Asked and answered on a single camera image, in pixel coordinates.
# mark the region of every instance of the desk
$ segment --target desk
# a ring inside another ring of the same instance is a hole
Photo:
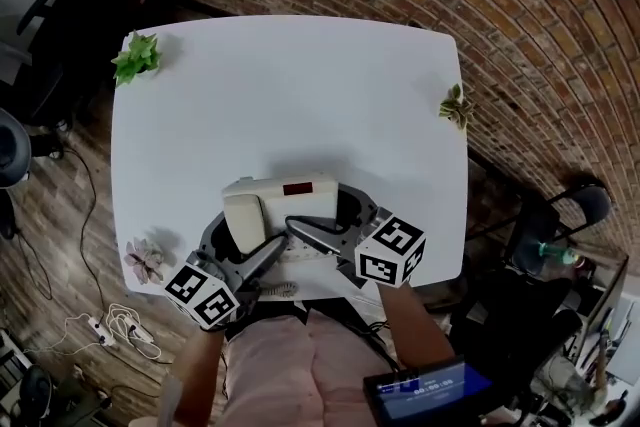
[[[120,257],[148,237],[185,259],[222,210],[221,189],[243,176],[324,171],[423,228],[414,286],[456,277],[467,206],[466,135],[438,117],[460,83],[454,40],[363,20],[254,16],[200,20],[157,33],[157,74],[116,90],[111,148]],[[296,299],[377,302],[325,257],[274,266]],[[130,290],[140,285],[123,263]]]

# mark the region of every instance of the screen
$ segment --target screen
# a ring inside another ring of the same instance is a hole
[[[491,381],[463,361],[419,377],[378,385],[378,396],[391,419],[432,411],[491,386]]]
[[[285,196],[295,196],[296,194],[311,194],[313,184],[311,182],[290,183],[282,186],[282,193]]]

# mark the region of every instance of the succulent plant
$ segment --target succulent plant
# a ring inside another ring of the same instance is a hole
[[[447,98],[440,104],[440,117],[453,121],[460,130],[467,128],[473,117],[473,104],[463,98],[459,84],[449,89]]]
[[[133,244],[127,242],[127,254],[124,261],[133,268],[133,273],[141,285],[146,283],[162,283],[164,277],[159,271],[160,264],[164,261],[162,251],[147,239],[133,239]]]
[[[133,31],[129,50],[118,52],[118,57],[111,60],[116,65],[116,72],[113,76],[117,79],[116,87],[121,84],[129,84],[137,73],[155,70],[158,67],[162,54],[156,50],[157,43],[155,34],[140,36],[136,31]]]

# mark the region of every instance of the white cable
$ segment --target white cable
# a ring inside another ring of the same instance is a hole
[[[160,356],[162,356],[162,349],[160,349],[160,347],[158,347],[153,342],[144,340],[142,337],[140,337],[135,329],[129,332],[130,327],[126,322],[126,319],[129,319],[130,322],[134,322],[138,326],[142,327],[142,323],[140,322],[140,315],[138,315],[138,312],[136,310],[118,303],[111,303],[109,305],[109,312],[106,318],[106,326],[111,333],[111,336],[113,336],[114,338],[116,336],[119,336],[125,342],[127,342],[128,345],[136,349],[147,359],[156,360],[160,358]],[[146,354],[136,344],[132,343],[131,340],[136,340],[140,343],[147,344],[150,347],[153,347],[157,351],[157,354],[155,356]]]
[[[58,342],[54,343],[53,345],[50,345],[49,347],[44,347],[43,349],[27,349],[27,350],[23,351],[24,354],[27,354],[29,352],[33,352],[33,353],[37,353],[37,352],[54,352],[54,353],[60,354],[62,356],[73,356],[74,354],[78,354],[80,351],[86,349],[87,347],[91,347],[92,345],[100,345],[98,342],[93,342],[93,343],[90,343],[88,345],[85,345],[84,347],[80,347],[78,350],[76,350],[74,352],[71,352],[71,353],[59,352],[59,351],[56,351],[54,349],[54,347],[57,347],[58,345],[60,345],[67,338],[67,335],[69,334],[69,332],[67,330],[68,329],[68,322],[70,320],[81,319],[84,316],[87,316],[88,318],[91,318],[91,316],[88,313],[81,313],[77,317],[67,317],[66,319],[64,319],[64,336],[62,338],[60,338],[60,340]]]
[[[298,284],[295,281],[285,281],[279,285],[266,287],[262,290],[262,295],[277,295],[280,297],[293,297],[298,291]]]
[[[24,353],[26,354],[29,352],[33,352],[33,353],[53,352],[55,354],[60,354],[61,356],[73,356],[75,354],[78,354],[80,351],[83,351],[87,347],[91,347],[93,345],[102,345],[100,342],[92,342],[90,344],[85,345],[84,347],[80,347],[74,352],[60,352],[55,350],[55,347],[57,347],[62,342],[64,342],[69,334],[68,332],[69,321],[78,320],[85,316],[87,318],[91,318],[91,316],[88,313],[81,313],[77,317],[67,317],[66,319],[64,319],[64,336],[59,341],[57,341],[53,345],[50,345],[49,347],[44,347],[43,349],[27,349],[24,351]],[[105,325],[109,330],[109,332],[111,333],[111,336],[113,338],[116,338],[116,337],[122,338],[125,342],[127,342],[128,345],[136,349],[140,354],[142,354],[147,359],[156,360],[160,358],[160,356],[162,356],[162,349],[160,349],[160,347],[158,347],[156,344],[143,339],[137,333],[137,330],[133,329],[131,330],[131,332],[129,332],[130,325],[127,324],[126,319],[129,319],[131,323],[134,323],[135,325],[142,328],[142,323],[140,322],[140,315],[136,310],[134,310],[133,308],[129,308],[127,306],[123,306],[118,303],[111,303],[109,305],[109,312],[105,318]],[[150,356],[149,354],[146,354],[143,350],[140,349],[140,347],[132,343],[132,340],[153,347],[157,351],[157,354],[154,356]]]

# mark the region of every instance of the power strip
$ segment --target power strip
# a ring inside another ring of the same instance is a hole
[[[136,335],[138,335],[138,338],[140,340],[142,340],[143,342],[153,343],[153,336],[151,336],[151,333],[149,333],[149,331],[147,331],[145,328],[143,328],[140,324],[138,324],[131,317],[124,317],[124,319],[122,319],[122,320],[124,321],[124,323],[129,328],[129,332],[131,334],[135,333]]]
[[[100,345],[111,347],[112,345],[116,344],[116,339],[114,338],[114,336],[105,326],[100,324],[97,318],[89,317],[89,320],[87,322],[91,326],[91,329],[93,329],[98,334]]]

